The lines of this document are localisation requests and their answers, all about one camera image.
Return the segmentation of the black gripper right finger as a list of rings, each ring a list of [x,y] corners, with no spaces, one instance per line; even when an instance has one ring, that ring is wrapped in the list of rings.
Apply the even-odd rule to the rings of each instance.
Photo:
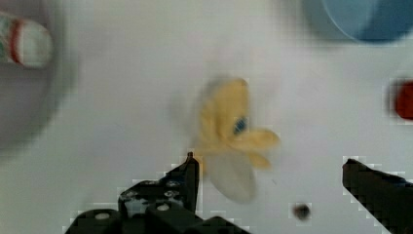
[[[412,234],[411,182],[348,159],[342,166],[342,184],[391,234]]]

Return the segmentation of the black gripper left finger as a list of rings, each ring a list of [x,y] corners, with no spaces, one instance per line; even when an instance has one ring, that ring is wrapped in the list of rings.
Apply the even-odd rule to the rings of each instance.
[[[250,234],[235,223],[196,215],[200,166],[192,153],[160,179],[122,192],[118,208],[82,212],[64,234]]]

